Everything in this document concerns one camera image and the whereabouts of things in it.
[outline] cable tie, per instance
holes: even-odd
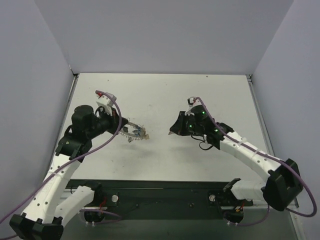
[[[244,144],[244,143],[246,143],[246,142],[247,142],[247,139],[246,139],[245,137],[242,138],[242,140],[239,141],[238,144],[236,145],[236,148],[238,149],[238,148],[241,146],[241,144]]]
[[[66,179],[63,175],[60,175],[59,173],[56,173],[54,171],[48,171],[48,174],[53,174],[53,175],[55,175],[55,176],[57,176],[59,178]]]
[[[259,151],[260,151],[259,148],[257,148],[257,149],[255,150],[255,152],[253,153],[253,155],[252,155],[252,157],[251,157],[250,160],[254,159],[254,157],[257,155],[257,153],[258,153]]]
[[[203,135],[203,141],[204,141],[206,144],[208,144],[207,135],[206,135],[206,134]]]

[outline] gray wall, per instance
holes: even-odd
[[[35,0],[75,73],[250,74],[293,0]]]
[[[73,76],[33,0],[0,1],[0,33],[1,219],[44,177]]]
[[[297,161],[320,206],[320,1],[295,0],[253,75],[253,86],[276,155]],[[306,193],[302,212],[312,211]],[[319,239],[320,214],[303,218]]]

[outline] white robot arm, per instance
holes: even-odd
[[[202,137],[203,143],[234,156],[261,177],[261,181],[257,182],[233,181],[228,187],[236,199],[266,201],[274,209],[283,211],[303,190],[292,172],[280,164],[281,159],[273,157],[274,161],[264,157],[268,155],[248,143],[230,126],[212,121],[197,97],[190,97],[188,105],[187,111],[180,111],[169,134]],[[288,159],[285,163],[299,175],[298,166],[293,160]]]
[[[109,95],[113,101],[116,97]],[[70,125],[59,141],[44,182],[47,182],[33,197],[21,215],[15,214],[10,226],[18,237],[26,240],[57,240],[61,238],[64,226],[88,204],[98,206],[104,200],[99,183],[88,181],[81,185],[65,201],[59,203],[71,176],[80,166],[84,157],[68,164],[76,157],[87,153],[92,139],[109,132],[114,134],[128,120],[118,116],[112,108],[112,101],[98,93],[98,109],[82,105],[74,110]]]

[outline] purple cable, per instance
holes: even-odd
[[[18,237],[18,235],[7,236],[7,237],[5,237],[5,238],[0,238],[0,240],[9,240],[9,239],[14,239],[14,238],[16,238],[16,237]]]
[[[211,119],[211,121],[213,122],[214,126],[224,135],[226,136],[228,139],[230,139],[231,141],[235,142],[235,143],[239,143],[238,140],[234,139],[233,137],[227,135],[223,130],[221,130],[221,128],[218,126],[218,124],[216,123],[215,119],[211,116],[210,112],[208,111],[205,103],[202,101],[202,99],[200,97],[197,97],[196,99],[198,99],[200,101],[200,103],[202,104],[204,110],[206,111],[206,113],[208,114],[209,118]],[[251,150],[252,152],[256,152],[256,150],[244,143],[241,144],[242,146],[244,146],[245,148]],[[299,174],[297,174],[288,164],[286,164],[284,161],[281,161],[281,160],[278,160],[276,159],[274,156],[271,156],[269,154],[266,154],[266,153],[262,153],[260,151],[256,152],[256,154],[262,156],[262,157],[265,157],[265,158],[268,158],[268,159],[271,159],[281,165],[283,165],[286,169],[288,169],[297,179],[298,181],[302,184],[302,186],[304,187],[304,189],[306,190],[306,192],[308,193],[310,199],[311,199],[311,202],[312,202],[312,205],[313,205],[313,211],[312,213],[310,214],[305,214],[305,213],[300,213],[300,212],[297,212],[295,210],[292,210],[292,209],[289,209],[289,208],[285,208],[286,210],[288,210],[289,212],[291,213],[294,213],[294,214],[297,214],[299,216],[302,216],[302,217],[306,217],[306,218],[311,218],[313,217],[314,215],[316,215],[317,213],[317,203],[316,203],[316,200],[315,200],[315,197],[313,196],[310,188],[308,187],[308,185],[305,183],[305,181],[303,181],[303,179],[299,176]]]
[[[80,212],[97,212],[97,213],[104,213],[104,214],[107,214],[107,215],[110,215],[110,216],[114,216],[114,217],[117,217],[118,219],[115,219],[115,220],[106,220],[106,221],[101,221],[101,222],[95,222],[94,225],[101,225],[101,224],[110,224],[110,223],[116,223],[116,222],[119,222],[122,220],[122,216],[116,214],[116,213],[113,213],[113,212],[109,212],[109,211],[103,211],[103,210],[99,210],[99,209],[81,209]],[[88,224],[91,224],[91,222],[87,222],[87,221],[84,221],[81,217],[80,217],[81,221],[84,222],[84,223],[88,223]]]
[[[13,210],[11,210],[7,215],[5,215],[3,218],[1,218],[0,220],[0,224],[2,224],[4,222],[4,220],[6,220],[9,216],[11,216],[15,211],[17,211],[19,208],[21,208],[29,199],[33,198],[34,195],[37,194],[37,192],[42,189],[44,187],[44,185],[46,185],[54,176],[55,174],[57,174],[58,172],[60,172],[62,169],[64,169],[66,166],[74,163],[75,161],[78,161],[79,159],[85,157],[85,156],[88,156],[90,154],[93,154],[94,152],[102,149],[104,146],[106,146],[107,144],[109,144],[117,135],[118,135],[118,132],[120,131],[121,129],[121,125],[122,125],[122,115],[121,115],[121,111],[120,111],[120,108],[118,106],[118,104],[116,103],[115,100],[113,100],[113,98],[108,94],[108,93],[105,93],[103,91],[99,91],[99,90],[96,90],[95,91],[96,94],[102,94],[106,97],[108,97],[111,102],[114,104],[114,106],[116,107],[117,111],[118,111],[118,115],[119,115],[119,124],[118,124],[118,127],[115,131],[115,133],[109,138],[108,141],[106,141],[104,144],[102,144],[101,146],[98,146],[97,148],[81,155],[81,156],[77,156],[76,158],[70,160],[69,162],[63,164],[60,168],[58,168],[57,170],[54,171],[54,173],[52,173],[49,177],[47,177],[43,182],[42,184],[36,188],[25,200],[23,200],[18,206],[16,206]],[[9,238],[0,238],[0,240],[7,240],[7,239],[10,239],[11,237]]]
[[[268,217],[269,217],[269,213],[270,213],[270,206],[268,205],[267,206],[267,209],[266,209],[266,214],[265,216],[260,219],[259,221],[255,221],[255,222],[252,222],[252,223],[238,223],[238,224],[235,224],[234,222],[232,221],[229,221],[228,219],[224,218],[225,220],[227,220],[229,223],[231,223],[232,225],[235,225],[236,227],[251,227],[251,226],[254,226],[254,225],[257,225],[257,224],[260,224],[260,223],[263,223]]]

